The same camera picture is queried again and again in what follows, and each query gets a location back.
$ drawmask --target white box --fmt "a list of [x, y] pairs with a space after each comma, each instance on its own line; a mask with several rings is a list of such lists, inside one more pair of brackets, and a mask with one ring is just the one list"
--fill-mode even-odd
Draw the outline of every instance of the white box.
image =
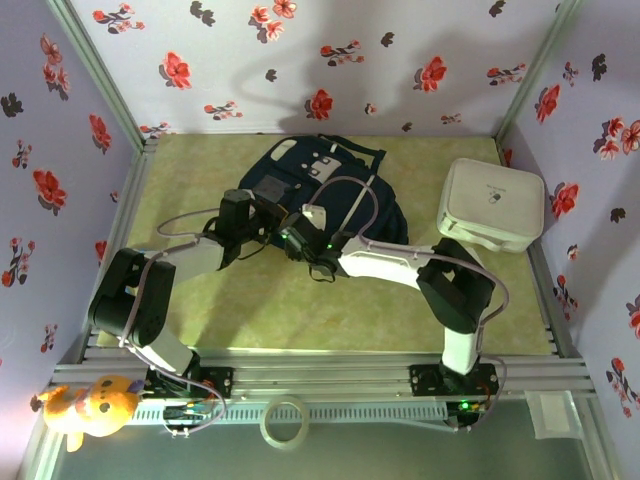
[[459, 158], [442, 191], [438, 230], [494, 252], [523, 252], [542, 234], [544, 199], [533, 173]]

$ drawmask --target stuffed animal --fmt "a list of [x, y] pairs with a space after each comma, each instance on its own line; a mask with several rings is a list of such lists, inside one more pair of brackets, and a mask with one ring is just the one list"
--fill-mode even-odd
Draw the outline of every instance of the stuffed animal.
[[88, 389], [75, 392], [63, 385], [31, 399], [34, 411], [44, 407], [44, 421], [52, 430], [67, 435], [67, 451], [82, 446], [84, 434], [106, 437], [124, 427], [133, 417], [144, 387], [117, 375], [99, 378]]

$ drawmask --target navy blue backpack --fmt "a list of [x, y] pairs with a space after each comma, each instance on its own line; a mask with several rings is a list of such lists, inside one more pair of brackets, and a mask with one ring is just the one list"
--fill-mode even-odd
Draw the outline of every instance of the navy blue backpack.
[[[371, 166], [349, 150], [372, 156]], [[377, 175], [386, 153], [338, 136], [288, 137], [276, 143], [251, 167], [238, 188], [250, 189], [254, 195], [295, 212], [308, 203], [327, 180], [337, 176], [358, 178], [368, 184], [378, 198], [378, 216], [364, 232], [365, 237], [406, 245], [409, 243], [407, 221], [396, 202], [395, 192]], [[349, 181], [327, 186], [314, 205], [325, 208], [325, 231], [329, 235], [338, 231], [358, 233], [374, 211], [367, 190]], [[279, 235], [275, 235], [271, 243], [284, 248]]]

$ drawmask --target black bracket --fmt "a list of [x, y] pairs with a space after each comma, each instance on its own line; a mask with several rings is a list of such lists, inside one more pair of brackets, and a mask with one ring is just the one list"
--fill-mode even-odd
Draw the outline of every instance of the black bracket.
[[500, 386], [492, 363], [476, 363], [467, 375], [457, 374], [442, 364], [411, 365], [409, 383], [414, 397], [495, 395]]
[[[210, 382], [224, 398], [231, 398], [233, 388], [233, 368], [200, 367], [198, 381]], [[198, 387], [187, 387], [184, 383], [175, 382], [155, 370], [147, 371], [144, 387], [145, 399], [184, 398], [191, 400], [206, 399], [210, 392]]]

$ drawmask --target backpack strap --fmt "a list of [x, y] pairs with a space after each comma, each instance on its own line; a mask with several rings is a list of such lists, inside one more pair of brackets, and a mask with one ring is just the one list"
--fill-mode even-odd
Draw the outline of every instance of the backpack strap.
[[347, 140], [346, 138], [340, 137], [338, 135], [324, 135], [320, 133], [318, 134], [318, 137], [326, 138], [327, 140], [338, 143], [343, 147], [348, 148], [349, 150], [353, 150], [354, 152], [363, 153], [365, 155], [373, 157], [373, 161], [371, 162], [371, 167], [369, 167], [369, 169], [375, 174], [378, 173], [380, 163], [382, 162], [382, 159], [384, 159], [384, 156], [387, 154], [385, 150], [373, 150], [371, 148], [363, 147], [362, 145], [358, 145], [357, 143], [352, 142], [351, 140]]

